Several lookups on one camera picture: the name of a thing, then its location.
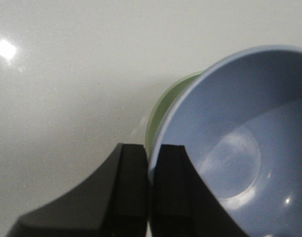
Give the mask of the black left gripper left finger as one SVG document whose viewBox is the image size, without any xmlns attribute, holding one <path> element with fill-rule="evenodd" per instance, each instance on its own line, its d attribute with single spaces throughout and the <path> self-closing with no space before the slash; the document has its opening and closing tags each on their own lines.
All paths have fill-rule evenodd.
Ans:
<svg viewBox="0 0 302 237">
<path fill-rule="evenodd" d="M 145 148 L 118 144 L 88 178 L 20 216 L 10 237 L 143 237 L 147 231 Z"/>
</svg>

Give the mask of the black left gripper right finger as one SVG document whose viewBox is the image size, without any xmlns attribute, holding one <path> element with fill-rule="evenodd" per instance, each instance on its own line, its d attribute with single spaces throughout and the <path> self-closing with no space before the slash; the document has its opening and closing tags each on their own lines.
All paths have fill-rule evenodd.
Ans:
<svg viewBox="0 0 302 237">
<path fill-rule="evenodd" d="M 184 146 L 162 145 L 152 185 L 154 237 L 245 237 L 192 165 Z"/>
</svg>

